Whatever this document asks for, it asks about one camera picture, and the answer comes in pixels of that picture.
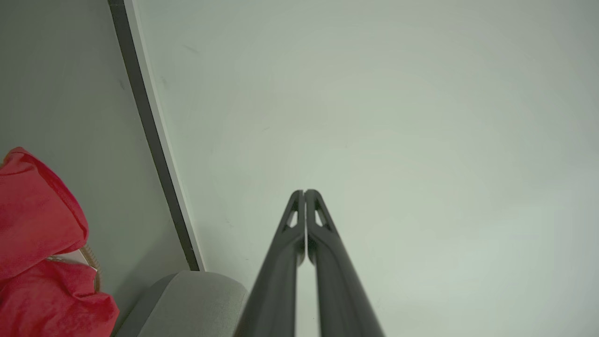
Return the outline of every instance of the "red velvet fabric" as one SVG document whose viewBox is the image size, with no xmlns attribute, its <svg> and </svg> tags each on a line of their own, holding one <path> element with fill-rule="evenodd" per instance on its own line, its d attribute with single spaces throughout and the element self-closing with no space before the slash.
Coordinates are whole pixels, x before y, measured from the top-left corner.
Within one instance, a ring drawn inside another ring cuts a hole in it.
<svg viewBox="0 0 599 337">
<path fill-rule="evenodd" d="M 95 270 L 47 261 L 87 241 L 64 183 L 22 148 L 0 167 L 0 336 L 110 336 L 119 310 Z"/>
</svg>

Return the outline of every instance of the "red fabric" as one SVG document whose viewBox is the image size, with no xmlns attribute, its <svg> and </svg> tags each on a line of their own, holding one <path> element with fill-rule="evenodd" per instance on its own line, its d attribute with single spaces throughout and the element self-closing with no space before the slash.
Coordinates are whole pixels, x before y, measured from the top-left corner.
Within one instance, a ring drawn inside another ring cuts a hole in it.
<svg viewBox="0 0 599 337">
<path fill-rule="evenodd" d="M 95 270 L 45 260 L 87 241 L 62 181 L 22 148 L 0 167 L 0 336 L 110 336 L 119 310 Z"/>
</svg>

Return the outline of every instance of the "gray cushion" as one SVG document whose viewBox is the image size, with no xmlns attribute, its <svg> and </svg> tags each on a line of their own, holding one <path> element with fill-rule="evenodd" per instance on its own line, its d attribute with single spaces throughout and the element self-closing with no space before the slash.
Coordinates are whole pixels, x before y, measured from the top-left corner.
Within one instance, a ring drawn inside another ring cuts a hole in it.
<svg viewBox="0 0 599 337">
<path fill-rule="evenodd" d="M 231 337 L 247 290 L 226 276 L 184 271 L 151 286 L 116 337 Z"/>
</svg>

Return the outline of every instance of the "dark strip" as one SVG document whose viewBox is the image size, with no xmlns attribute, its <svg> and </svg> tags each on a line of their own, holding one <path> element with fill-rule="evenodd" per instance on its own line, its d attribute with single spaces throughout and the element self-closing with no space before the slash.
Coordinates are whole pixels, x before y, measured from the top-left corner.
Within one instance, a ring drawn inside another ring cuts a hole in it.
<svg viewBox="0 0 599 337">
<path fill-rule="evenodd" d="M 189 233 L 187 232 L 187 227 L 185 226 L 181 207 L 179 206 L 179 200 L 175 193 L 173 180 L 168 171 L 167 161 L 164 158 L 164 152 L 162 151 L 156 124 L 154 123 L 150 101 L 148 100 L 146 86 L 144 85 L 140 64 L 133 44 L 133 36 L 131 35 L 131 28 L 129 27 L 129 20 L 127 19 L 125 4 L 123 0 L 108 0 L 108 4 L 110 5 L 114 29 L 116 30 L 116 36 L 119 39 L 120 51 L 123 54 L 127 75 L 129 76 L 129 82 L 131 83 L 131 89 L 133 89 L 137 110 L 140 114 L 141 124 L 146 133 L 146 140 L 150 146 L 152 158 L 154 158 L 154 165 L 158 171 L 158 177 L 160 178 L 164 196 L 167 198 L 168 208 L 171 211 L 171 217 L 173 218 L 173 223 L 175 224 L 181 247 L 185 253 L 189 269 L 200 270 L 198 260 L 193 253 L 193 247 L 191 245 Z"/>
</svg>

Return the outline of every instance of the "brown woven edge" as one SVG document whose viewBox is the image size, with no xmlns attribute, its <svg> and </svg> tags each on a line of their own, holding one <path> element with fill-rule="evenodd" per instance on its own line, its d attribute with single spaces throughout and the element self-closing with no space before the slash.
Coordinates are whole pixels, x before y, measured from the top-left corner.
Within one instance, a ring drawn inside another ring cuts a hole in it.
<svg viewBox="0 0 599 337">
<path fill-rule="evenodd" d="M 79 248 L 79 251 L 81 252 L 81 254 L 83 254 L 83 257 L 85 258 L 87 263 L 98 270 L 98 272 L 96 273 L 96 278 L 93 282 L 93 286 L 95 291 L 99 292 L 100 286 L 102 284 L 102 269 L 100 268 L 100 263 L 98 262 L 98 259 L 96 259 L 96 256 L 93 254 L 92 249 L 87 244 Z"/>
</svg>

